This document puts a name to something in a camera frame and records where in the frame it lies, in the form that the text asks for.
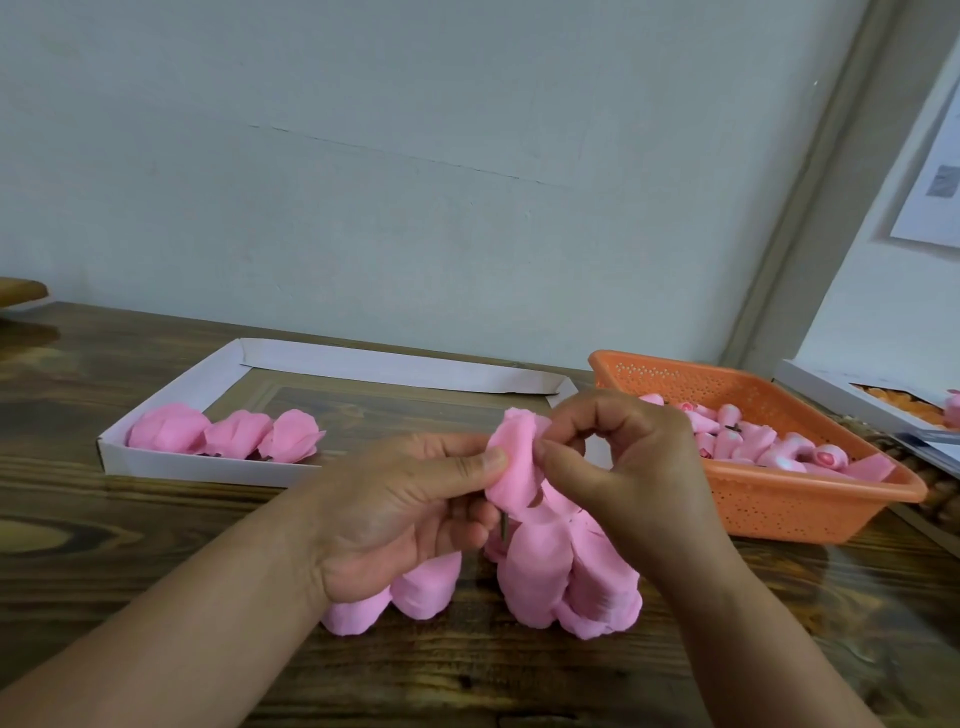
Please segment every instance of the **perforated basket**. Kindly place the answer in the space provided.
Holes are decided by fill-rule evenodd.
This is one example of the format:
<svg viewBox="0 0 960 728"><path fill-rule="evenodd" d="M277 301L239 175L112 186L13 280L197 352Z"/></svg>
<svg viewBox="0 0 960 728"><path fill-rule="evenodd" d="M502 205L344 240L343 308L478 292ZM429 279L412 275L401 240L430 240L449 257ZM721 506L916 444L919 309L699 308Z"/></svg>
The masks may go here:
<svg viewBox="0 0 960 728"><path fill-rule="evenodd" d="M777 432L799 432L817 445L833 443L858 460L879 452L776 384L745 372L625 352L589 358L598 387L632 395L662 394L717 408L731 402L743 419ZM883 483L787 473L704 460L717 508L735 536L842 544L891 501L918 502L926 486L898 463Z"/></svg>

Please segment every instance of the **white box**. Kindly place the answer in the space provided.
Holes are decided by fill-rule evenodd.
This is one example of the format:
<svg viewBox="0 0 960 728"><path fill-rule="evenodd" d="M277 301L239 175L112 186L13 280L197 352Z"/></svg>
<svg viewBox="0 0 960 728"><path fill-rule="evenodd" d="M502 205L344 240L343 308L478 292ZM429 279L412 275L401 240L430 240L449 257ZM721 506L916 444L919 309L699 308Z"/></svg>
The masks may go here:
<svg viewBox="0 0 960 728"><path fill-rule="evenodd" d="M285 488L319 468L127 447L127 433L145 412L172 402L205 410L250 369L462 392L544 395L551 407L577 392L568 377L550 372L274 339L234 339L128 412L97 438L105 473ZM608 468L611 458L606 442L591 437L587 458Z"/></svg>
<svg viewBox="0 0 960 728"><path fill-rule="evenodd" d="M938 407L943 407L949 397L946 391L932 392L882 376L831 372L790 359L784 359L778 365L774 379L823 405L831 412L850 415L881 432L891 434L931 429L933 425L879 400L855 387L855 384L907 392L918 400L927 401Z"/></svg>

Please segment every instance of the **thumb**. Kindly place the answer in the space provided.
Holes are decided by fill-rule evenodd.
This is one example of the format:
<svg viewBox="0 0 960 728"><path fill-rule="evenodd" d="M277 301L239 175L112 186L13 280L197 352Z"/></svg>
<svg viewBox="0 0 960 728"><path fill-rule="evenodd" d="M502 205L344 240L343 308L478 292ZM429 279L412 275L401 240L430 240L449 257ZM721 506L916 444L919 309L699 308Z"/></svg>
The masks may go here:
<svg viewBox="0 0 960 728"><path fill-rule="evenodd" d="M507 470L507 453L491 448L471 457L423 460L414 478L424 500L465 496L493 485Z"/></svg>
<svg viewBox="0 0 960 728"><path fill-rule="evenodd" d="M610 473L587 462L583 455L551 440L534 442L534 460L550 485L588 511L608 487Z"/></svg>

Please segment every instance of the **fingernail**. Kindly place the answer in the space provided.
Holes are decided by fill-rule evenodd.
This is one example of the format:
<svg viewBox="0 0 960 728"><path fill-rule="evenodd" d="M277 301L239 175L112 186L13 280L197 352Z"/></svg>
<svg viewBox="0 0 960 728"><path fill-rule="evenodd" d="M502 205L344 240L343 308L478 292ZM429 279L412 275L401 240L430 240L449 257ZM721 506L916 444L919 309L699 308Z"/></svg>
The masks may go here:
<svg viewBox="0 0 960 728"><path fill-rule="evenodd" d="M483 468L485 471L498 471L506 464L507 453L503 448L493 448L483 453Z"/></svg>

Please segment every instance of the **wood grain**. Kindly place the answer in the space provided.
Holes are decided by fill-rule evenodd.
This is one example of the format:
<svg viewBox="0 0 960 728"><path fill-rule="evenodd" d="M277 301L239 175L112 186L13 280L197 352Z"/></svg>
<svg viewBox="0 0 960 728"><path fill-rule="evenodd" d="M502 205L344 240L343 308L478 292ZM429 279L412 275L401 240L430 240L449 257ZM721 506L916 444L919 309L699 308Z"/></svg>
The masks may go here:
<svg viewBox="0 0 960 728"><path fill-rule="evenodd" d="M0 321L0 685L274 494L105 477L94 448L99 432L237 336L352 345L63 303L7 316ZM578 386L591 381L589 373L560 371ZM355 421L344 450L380 427L490 429L498 419L494 401L432 390L405 405L396 393L356 382L280 384L268 410L296 403L337 426ZM737 545L887 725L956 724L960 561L888 512L845 546ZM631 631L582 643L559 628L517 625L491 566L470 557L450 608L436 619L413 622L391 608L358 638L318 628L248 725L708 726L676 624L656 590L641 590L644 609Z"/></svg>

